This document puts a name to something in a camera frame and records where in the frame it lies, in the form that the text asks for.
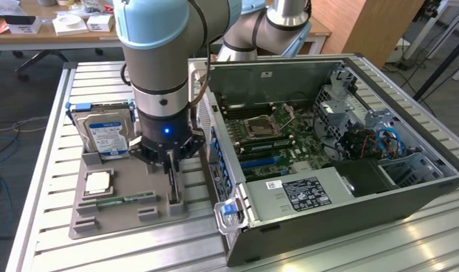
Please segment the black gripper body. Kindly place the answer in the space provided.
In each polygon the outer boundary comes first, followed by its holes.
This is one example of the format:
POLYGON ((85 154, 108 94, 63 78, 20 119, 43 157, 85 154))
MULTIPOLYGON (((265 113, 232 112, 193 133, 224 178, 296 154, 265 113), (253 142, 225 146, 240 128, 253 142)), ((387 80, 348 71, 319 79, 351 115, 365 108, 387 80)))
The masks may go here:
POLYGON ((167 155, 169 150, 173 152, 173 160, 191 158, 195 154, 195 144, 189 112, 183 110, 165 117, 151 116, 141 110, 137 112, 143 135, 137 158, 147 164, 161 164, 169 161, 167 155))

